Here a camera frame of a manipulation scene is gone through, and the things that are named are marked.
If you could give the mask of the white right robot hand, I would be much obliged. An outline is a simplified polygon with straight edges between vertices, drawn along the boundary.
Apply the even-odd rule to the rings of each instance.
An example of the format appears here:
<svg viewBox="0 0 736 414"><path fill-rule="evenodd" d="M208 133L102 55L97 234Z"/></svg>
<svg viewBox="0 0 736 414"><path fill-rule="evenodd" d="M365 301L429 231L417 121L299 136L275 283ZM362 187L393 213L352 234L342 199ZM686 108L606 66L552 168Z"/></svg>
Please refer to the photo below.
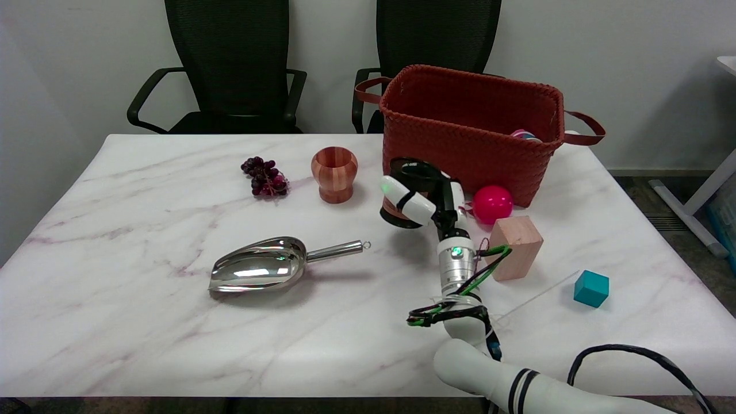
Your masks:
<svg viewBox="0 0 736 414"><path fill-rule="evenodd" d="M434 224L441 237L454 229L468 230L462 184L441 173L428 181L427 190L407 187L396 178L382 176L379 188L384 201L379 215L394 227L416 229Z"/></svg>

